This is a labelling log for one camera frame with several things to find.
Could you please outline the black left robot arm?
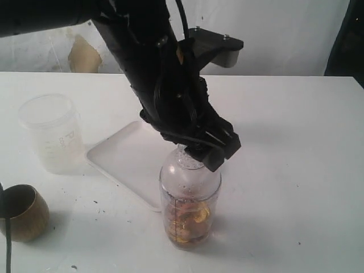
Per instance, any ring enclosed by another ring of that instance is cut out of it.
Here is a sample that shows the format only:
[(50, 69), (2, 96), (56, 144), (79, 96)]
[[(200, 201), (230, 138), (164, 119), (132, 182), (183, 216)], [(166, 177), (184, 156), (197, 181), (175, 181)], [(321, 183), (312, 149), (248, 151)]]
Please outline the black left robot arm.
[(209, 102), (200, 71), (230, 68), (244, 43), (189, 28), (177, 1), (184, 39), (177, 40), (165, 1), (2, 1), (1, 36), (15, 36), (91, 20), (138, 97), (140, 117), (164, 140), (216, 171), (241, 147), (230, 122)]

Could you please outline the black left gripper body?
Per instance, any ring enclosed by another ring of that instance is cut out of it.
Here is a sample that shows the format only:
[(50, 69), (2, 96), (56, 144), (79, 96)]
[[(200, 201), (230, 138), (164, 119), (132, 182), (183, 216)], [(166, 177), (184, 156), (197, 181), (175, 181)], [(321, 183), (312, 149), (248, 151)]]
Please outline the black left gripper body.
[(167, 141), (221, 148), (212, 132), (233, 127), (209, 103), (193, 38), (177, 41), (168, 18), (93, 22), (141, 102), (146, 122)]

